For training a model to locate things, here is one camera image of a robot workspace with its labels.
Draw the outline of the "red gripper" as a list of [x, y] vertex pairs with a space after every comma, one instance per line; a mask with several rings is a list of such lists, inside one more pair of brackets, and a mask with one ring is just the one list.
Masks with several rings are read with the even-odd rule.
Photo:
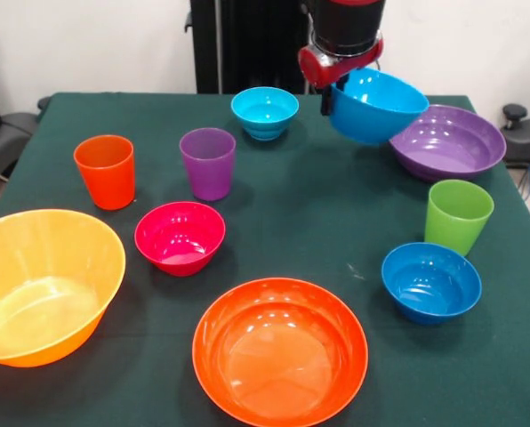
[[314, 44], [302, 47], [297, 54], [298, 63], [305, 80], [312, 86], [320, 88], [321, 106], [320, 113], [328, 117], [332, 113], [332, 92], [331, 84], [344, 91], [345, 85], [349, 81], [347, 75], [356, 68], [364, 68], [376, 62], [383, 51], [384, 42], [381, 37], [377, 37], [374, 45], [367, 51], [359, 55], [337, 56], [326, 53]]

